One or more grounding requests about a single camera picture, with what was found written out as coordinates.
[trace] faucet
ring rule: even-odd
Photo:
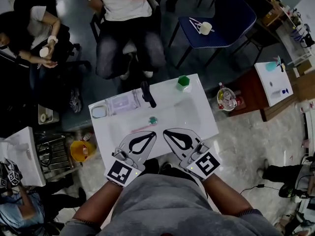
[[[142,98],[144,99],[144,101],[149,102],[151,107],[155,108],[157,104],[150,93],[150,85],[148,84],[148,82],[146,81],[141,82],[141,90],[142,90]]]

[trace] white sink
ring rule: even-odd
[[[154,158],[171,152],[163,137],[163,131],[169,128],[186,128],[195,131],[202,140],[218,134],[207,97],[204,93],[197,74],[189,75],[190,92],[181,92],[175,88],[177,79],[157,83],[150,86],[150,92],[156,108],[142,99],[142,91],[138,89],[137,95],[141,107],[116,116],[94,118],[92,123],[97,138],[99,150],[105,166],[123,138],[137,130],[150,130],[157,134],[157,141],[148,157]],[[95,106],[104,104],[103,101],[89,106],[90,114]],[[157,119],[156,125],[149,125],[149,118]]]

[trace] yellow bucket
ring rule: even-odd
[[[87,153],[83,153],[83,148],[87,148]],[[96,146],[84,141],[74,141],[70,147],[71,156],[73,159],[79,163],[85,162],[93,154],[95,154]]]

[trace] black hair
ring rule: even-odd
[[[34,38],[29,34],[27,27],[29,21],[15,11],[0,14],[0,33],[3,32],[10,39],[8,47],[19,54],[21,50],[29,51]]]

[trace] person's knee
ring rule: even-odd
[[[146,48],[150,56],[150,65],[158,70],[165,66],[164,48],[159,35],[149,33],[146,38]]]
[[[113,75],[113,62],[118,45],[115,40],[105,37],[99,40],[96,47],[96,74],[106,80]]]

